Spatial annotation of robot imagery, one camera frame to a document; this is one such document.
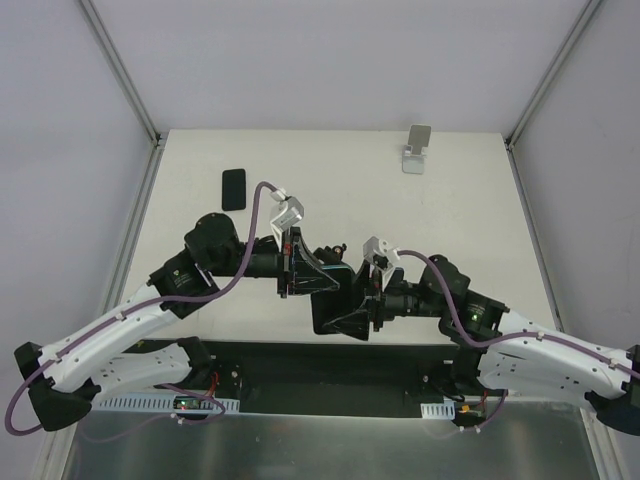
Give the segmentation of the black round-base clamp stand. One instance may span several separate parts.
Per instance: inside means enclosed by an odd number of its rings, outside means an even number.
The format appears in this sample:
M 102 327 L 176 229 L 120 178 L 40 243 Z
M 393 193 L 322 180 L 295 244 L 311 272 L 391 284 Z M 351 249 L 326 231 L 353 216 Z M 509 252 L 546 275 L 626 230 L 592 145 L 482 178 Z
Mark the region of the black round-base clamp stand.
M 343 257 L 346 250 L 346 244 L 325 246 L 323 248 L 317 248 L 313 255 L 323 265 L 339 265 L 343 263 Z

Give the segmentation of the black phone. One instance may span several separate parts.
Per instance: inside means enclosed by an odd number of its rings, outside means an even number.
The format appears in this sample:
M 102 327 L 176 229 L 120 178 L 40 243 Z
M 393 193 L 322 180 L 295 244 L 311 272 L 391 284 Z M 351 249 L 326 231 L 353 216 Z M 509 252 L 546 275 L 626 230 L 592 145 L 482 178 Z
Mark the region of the black phone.
M 242 168 L 224 170 L 222 172 L 222 210 L 225 212 L 242 211 L 246 205 L 246 170 Z
M 337 281 L 338 289 L 311 295 L 313 331 L 316 335 L 342 334 L 354 338 L 354 328 L 340 320 L 353 310 L 354 272 L 346 265 L 332 265 L 325 273 Z

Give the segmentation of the silver metal phone stand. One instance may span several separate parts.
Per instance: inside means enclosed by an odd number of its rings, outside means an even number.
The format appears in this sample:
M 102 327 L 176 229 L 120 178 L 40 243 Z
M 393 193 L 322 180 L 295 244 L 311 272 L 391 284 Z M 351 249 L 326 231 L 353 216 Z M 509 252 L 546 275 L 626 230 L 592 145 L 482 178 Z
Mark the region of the silver metal phone stand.
M 408 140 L 403 147 L 401 157 L 402 172 L 411 175 L 422 175 L 432 134 L 429 125 L 414 124 L 410 127 Z

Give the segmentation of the blue phone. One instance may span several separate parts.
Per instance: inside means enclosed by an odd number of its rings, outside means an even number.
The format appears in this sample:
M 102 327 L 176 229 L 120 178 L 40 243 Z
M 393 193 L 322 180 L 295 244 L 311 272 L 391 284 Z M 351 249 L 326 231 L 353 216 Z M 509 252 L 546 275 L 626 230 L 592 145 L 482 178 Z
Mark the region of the blue phone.
M 386 284 L 386 289 L 393 288 L 404 281 L 405 271 L 401 267 L 396 267 L 393 273 L 390 275 L 389 280 Z

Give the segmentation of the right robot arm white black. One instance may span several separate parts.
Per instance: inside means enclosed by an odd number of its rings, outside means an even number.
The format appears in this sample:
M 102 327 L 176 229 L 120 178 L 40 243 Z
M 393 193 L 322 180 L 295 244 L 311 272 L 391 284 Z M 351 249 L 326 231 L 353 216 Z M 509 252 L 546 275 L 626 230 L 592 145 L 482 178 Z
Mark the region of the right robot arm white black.
M 368 340 L 397 317 L 438 321 L 459 351 L 445 379 L 461 394 L 477 389 L 541 395 L 595 414 L 621 433 L 639 433 L 639 348 L 605 347 L 548 329 L 474 292 L 442 255 L 412 250 L 365 257 L 360 271 L 333 265 L 337 287 L 312 297 L 318 335 Z

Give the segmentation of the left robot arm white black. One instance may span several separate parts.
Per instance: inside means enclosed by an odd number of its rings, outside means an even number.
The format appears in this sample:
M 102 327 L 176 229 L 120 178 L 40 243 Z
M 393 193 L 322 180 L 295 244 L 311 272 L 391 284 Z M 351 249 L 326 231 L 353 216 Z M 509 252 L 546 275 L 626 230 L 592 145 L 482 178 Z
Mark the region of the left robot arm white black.
M 138 388 L 210 380 L 211 355 L 196 337 L 180 338 L 151 353 L 132 353 L 137 341 L 220 299 L 243 277 L 274 278 L 278 293 L 308 295 L 339 286 L 345 245 L 308 249 L 296 226 L 276 223 L 273 233 L 241 241 L 222 213 L 201 217 L 185 247 L 122 304 L 77 332 L 45 346 L 27 342 L 14 356 L 39 428 L 58 431 L 93 407 Z

